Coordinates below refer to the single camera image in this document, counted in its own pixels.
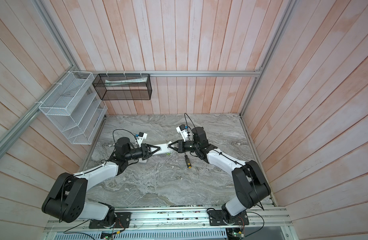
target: red wire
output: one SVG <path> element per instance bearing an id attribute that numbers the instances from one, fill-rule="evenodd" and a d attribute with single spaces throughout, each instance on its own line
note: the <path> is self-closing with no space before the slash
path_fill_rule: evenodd
<path id="1" fill-rule="evenodd" d="M 245 227 L 245 224 L 244 224 L 244 220 L 242 218 L 240 218 L 240 219 L 241 219 L 241 221 L 243 221 L 243 231 L 244 231 L 244 235 L 245 235 L 245 228 L 244 228 Z"/>
<path id="2" fill-rule="evenodd" d="M 123 225 L 120 223 L 120 219 L 119 219 L 119 224 L 120 224 L 120 226 L 125 230 L 125 228 L 123 227 Z"/>

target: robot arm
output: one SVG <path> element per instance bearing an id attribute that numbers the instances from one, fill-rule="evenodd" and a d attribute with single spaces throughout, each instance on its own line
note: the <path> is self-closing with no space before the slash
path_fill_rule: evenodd
<path id="1" fill-rule="evenodd" d="M 85 202 L 86 192 L 98 183 L 124 172 L 128 161 L 146 160 L 162 152 L 160 146 L 141 143 L 145 137 L 138 138 L 138 148 L 133 147 L 129 138 L 121 137 L 105 163 L 83 172 L 59 175 L 43 203 L 42 211 L 67 223 L 76 219 L 94 219 L 97 225 L 113 226 L 116 219 L 114 207 L 105 203 Z"/>
<path id="2" fill-rule="evenodd" d="M 169 144 L 169 147 L 178 153 L 195 152 L 200 159 L 218 166 L 233 178 L 236 196 L 222 207 L 220 215 L 224 221 L 235 222 L 234 216 L 270 195 L 269 184 L 255 161 L 238 160 L 209 144 L 203 127 L 193 128 L 192 134 L 192 141 L 178 140 Z"/>

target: screwdriver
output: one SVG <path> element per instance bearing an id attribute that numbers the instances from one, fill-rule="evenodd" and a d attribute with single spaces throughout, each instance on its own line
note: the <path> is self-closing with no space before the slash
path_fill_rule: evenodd
<path id="1" fill-rule="evenodd" d="M 191 168 L 191 167 L 192 167 L 192 165 L 191 165 L 191 161 L 190 161 L 190 160 L 189 160 L 189 158 L 188 158 L 188 155 L 185 155 L 184 157 L 185 157 L 185 162 L 186 162 L 186 164 L 187 164 L 187 167 L 188 167 L 188 168 Z"/>

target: pink wooden wall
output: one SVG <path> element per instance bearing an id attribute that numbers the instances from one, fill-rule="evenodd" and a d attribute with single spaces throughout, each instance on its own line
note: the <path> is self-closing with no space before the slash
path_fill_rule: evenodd
<path id="1" fill-rule="evenodd" d="M 0 0 L 0 137 L 69 67 L 31 0 Z M 86 149 L 43 114 L 35 119 L 0 160 L 0 239 L 40 237 L 48 191 L 79 169 Z"/>
<path id="2" fill-rule="evenodd" d="M 44 0 L 82 70 L 255 70 L 288 0 Z M 152 78 L 109 114 L 239 113 L 250 77 Z"/>
<path id="3" fill-rule="evenodd" d="M 368 0 L 300 1 L 244 120 L 300 239 L 368 239 Z"/>

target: marble tabletop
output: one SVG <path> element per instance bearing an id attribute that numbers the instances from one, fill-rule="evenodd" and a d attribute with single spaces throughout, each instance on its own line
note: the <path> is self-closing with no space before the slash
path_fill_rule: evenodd
<path id="1" fill-rule="evenodd" d="M 195 126 L 202 126 L 209 142 L 226 154 L 243 161 L 253 160 L 240 124 L 238 114 L 190 114 Z M 181 136 L 176 127 L 185 124 L 184 115 L 121 115 L 106 119 L 87 169 L 108 159 L 113 151 L 112 131 L 123 128 L 137 134 L 148 134 L 143 143 L 161 144 L 176 141 Z M 116 131 L 115 140 L 132 135 Z M 224 204 L 235 196 L 232 178 L 220 168 L 189 156 L 188 169 L 184 154 L 152 156 L 146 163 L 129 166 L 121 175 L 91 188 L 86 195 L 90 201 L 99 201 L 115 207 L 211 205 Z"/>

